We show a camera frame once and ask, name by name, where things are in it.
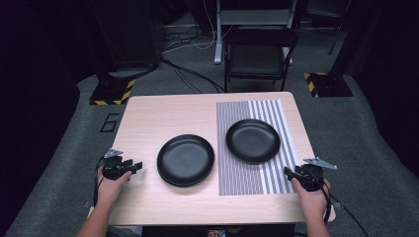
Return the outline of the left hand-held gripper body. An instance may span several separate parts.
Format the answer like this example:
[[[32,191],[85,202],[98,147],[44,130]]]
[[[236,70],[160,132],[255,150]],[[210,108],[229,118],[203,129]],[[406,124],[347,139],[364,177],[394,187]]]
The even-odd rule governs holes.
[[[125,166],[122,154],[122,151],[110,148],[104,155],[103,175],[107,179],[117,180],[127,171],[129,166]]]

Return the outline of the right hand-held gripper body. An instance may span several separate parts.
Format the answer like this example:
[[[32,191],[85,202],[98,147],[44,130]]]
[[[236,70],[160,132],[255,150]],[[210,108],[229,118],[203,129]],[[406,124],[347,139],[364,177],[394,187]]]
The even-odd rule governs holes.
[[[337,170],[336,165],[330,164],[319,157],[305,159],[305,164],[296,166],[294,171],[298,174],[302,187],[308,192],[315,192],[323,186],[323,169]]]

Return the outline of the black plate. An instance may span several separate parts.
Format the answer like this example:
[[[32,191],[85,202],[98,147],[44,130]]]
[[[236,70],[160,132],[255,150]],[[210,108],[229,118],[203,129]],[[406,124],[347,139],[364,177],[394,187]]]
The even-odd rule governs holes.
[[[198,183],[204,181],[210,174],[205,172],[200,172],[198,174],[187,174],[177,176],[169,173],[160,173],[160,177],[166,183],[180,188],[191,187],[197,185]]]
[[[281,139],[268,123],[248,118],[233,124],[225,142],[229,151],[249,164],[261,164],[273,159],[280,151]]]
[[[209,173],[214,164],[214,151],[204,138],[183,134],[173,137],[160,149],[157,156],[157,171],[177,176]]]

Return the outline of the person's left hand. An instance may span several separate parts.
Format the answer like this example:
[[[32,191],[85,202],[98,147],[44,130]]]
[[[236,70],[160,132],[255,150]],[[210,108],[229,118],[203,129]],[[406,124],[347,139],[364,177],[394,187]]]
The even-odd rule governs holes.
[[[97,175],[98,185],[96,186],[96,205],[109,205],[110,207],[112,207],[120,195],[123,184],[126,183],[131,178],[131,176],[132,172],[128,171],[117,180],[110,180],[103,175],[103,168],[100,167],[98,169]]]

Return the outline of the person's right hand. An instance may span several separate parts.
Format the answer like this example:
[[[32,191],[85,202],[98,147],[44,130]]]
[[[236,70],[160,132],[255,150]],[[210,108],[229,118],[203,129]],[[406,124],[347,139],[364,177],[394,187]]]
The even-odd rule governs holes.
[[[299,196],[305,221],[311,218],[323,219],[327,209],[327,200],[324,193],[321,190],[306,191],[297,179],[292,179],[292,185]]]

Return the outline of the brown white striped placemat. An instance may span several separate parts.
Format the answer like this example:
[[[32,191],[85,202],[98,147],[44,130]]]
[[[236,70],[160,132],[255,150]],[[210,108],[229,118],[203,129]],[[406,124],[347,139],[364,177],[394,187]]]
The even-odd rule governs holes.
[[[243,119],[258,119],[271,125],[281,139],[279,153],[261,164],[249,164],[228,149],[228,129]],[[300,164],[293,137],[280,100],[218,102],[216,104],[218,187],[222,196],[291,194],[293,186],[284,174]]]

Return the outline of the black stand base striped edge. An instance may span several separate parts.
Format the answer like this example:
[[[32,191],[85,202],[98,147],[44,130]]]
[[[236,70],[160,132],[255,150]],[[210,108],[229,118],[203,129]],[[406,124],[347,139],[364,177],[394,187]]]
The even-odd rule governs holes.
[[[303,76],[308,90],[314,98],[353,96],[342,76],[334,77],[324,72],[304,73]]]
[[[90,97],[90,104],[98,106],[122,105],[128,100],[133,85],[133,79],[119,78],[110,74],[101,76]]]

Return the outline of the dark curtain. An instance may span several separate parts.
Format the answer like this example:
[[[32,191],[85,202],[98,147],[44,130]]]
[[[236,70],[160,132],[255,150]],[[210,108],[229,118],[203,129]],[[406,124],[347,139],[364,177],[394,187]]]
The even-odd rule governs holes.
[[[0,237],[52,158],[79,90],[29,0],[0,0]]]
[[[379,133],[419,176],[419,0],[354,0],[331,72],[355,78]]]

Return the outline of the black folding chair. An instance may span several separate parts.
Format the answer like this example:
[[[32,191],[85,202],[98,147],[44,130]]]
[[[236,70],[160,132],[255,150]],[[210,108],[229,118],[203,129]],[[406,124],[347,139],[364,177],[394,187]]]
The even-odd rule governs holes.
[[[235,27],[224,38],[224,91],[235,79],[281,81],[285,89],[298,35],[290,28]]]

